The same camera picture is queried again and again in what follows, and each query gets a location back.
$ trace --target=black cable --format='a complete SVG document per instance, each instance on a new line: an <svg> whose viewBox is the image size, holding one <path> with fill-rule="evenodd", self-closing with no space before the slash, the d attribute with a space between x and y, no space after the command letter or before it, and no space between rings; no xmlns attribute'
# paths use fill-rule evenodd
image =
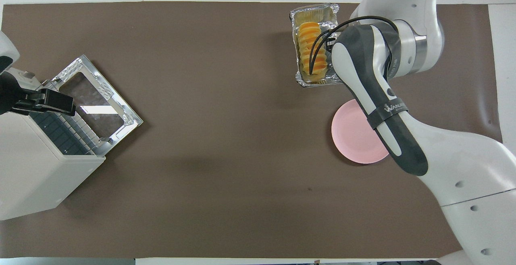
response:
<svg viewBox="0 0 516 265"><path fill-rule="evenodd" d="M314 41L314 44L312 45L312 49L310 50L310 61L309 61L309 71L310 72L309 72L309 74L312 74L312 72L313 72L313 68L314 68L314 65L315 65L315 58L317 57L317 53L319 52L319 50L321 49L323 44L328 40L328 38L333 33L337 32L337 30L339 30L340 28L342 28L345 25L348 25L348 24L356 22L356 21L365 20L365 19L375 19L375 20L383 21L383 22L389 24L397 33L399 33L398 32L398 27L396 26L396 24L394 24L394 22L392 22L391 20L389 20L389 19L387 19L385 17L380 17L380 16L361 16L361 17L356 17L356 18L350 19L350 20L348 20L346 22L342 22L341 24L338 24L333 29L329 29L329 30L326 30L325 32L321 32L321 34ZM327 35L326 35L326 37L324 37L324 39L321 41L321 43L319 43L319 46L317 46L317 49L315 50L315 54L313 55L313 60L312 60L312 54L313 54L313 51L314 51L315 43L317 42L317 40L319 38L322 37L322 35L324 33L327 33Z"/></svg>

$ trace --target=pink plate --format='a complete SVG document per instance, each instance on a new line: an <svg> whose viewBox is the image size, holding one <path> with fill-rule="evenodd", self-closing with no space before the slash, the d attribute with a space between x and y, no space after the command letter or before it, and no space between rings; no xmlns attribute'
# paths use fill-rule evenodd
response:
<svg viewBox="0 0 516 265"><path fill-rule="evenodd" d="M333 116L331 136L340 153L358 163L378 162L389 155L355 99L342 105Z"/></svg>

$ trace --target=screw hole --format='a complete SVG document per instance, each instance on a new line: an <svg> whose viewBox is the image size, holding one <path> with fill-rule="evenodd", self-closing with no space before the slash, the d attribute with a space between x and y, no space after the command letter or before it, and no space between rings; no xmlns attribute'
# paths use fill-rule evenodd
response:
<svg viewBox="0 0 516 265"><path fill-rule="evenodd" d="M481 253L486 255L486 256L489 256L490 254L492 254L491 249L484 249L484 250L481 251Z"/></svg>

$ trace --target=velcro strap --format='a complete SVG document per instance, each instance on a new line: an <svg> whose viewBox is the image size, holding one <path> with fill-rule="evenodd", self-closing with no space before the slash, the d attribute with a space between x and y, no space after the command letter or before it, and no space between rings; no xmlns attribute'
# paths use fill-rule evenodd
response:
<svg viewBox="0 0 516 265"><path fill-rule="evenodd" d="M369 122L369 125L371 125L373 129L376 129L378 125L385 122L388 118L408 110L401 98L395 98L383 103L376 108L376 110L372 111L372 113L367 116L367 122Z"/></svg>

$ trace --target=round pink disc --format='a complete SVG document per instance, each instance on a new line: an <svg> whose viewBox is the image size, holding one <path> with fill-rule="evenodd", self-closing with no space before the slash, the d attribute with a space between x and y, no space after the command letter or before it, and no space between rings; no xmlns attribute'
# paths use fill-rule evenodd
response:
<svg viewBox="0 0 516 265"><path fill-rule="evenodd" d="M389 155L355 99L342 105L333 116L331 136L340 153L358 163L378 162Z"/></svg>

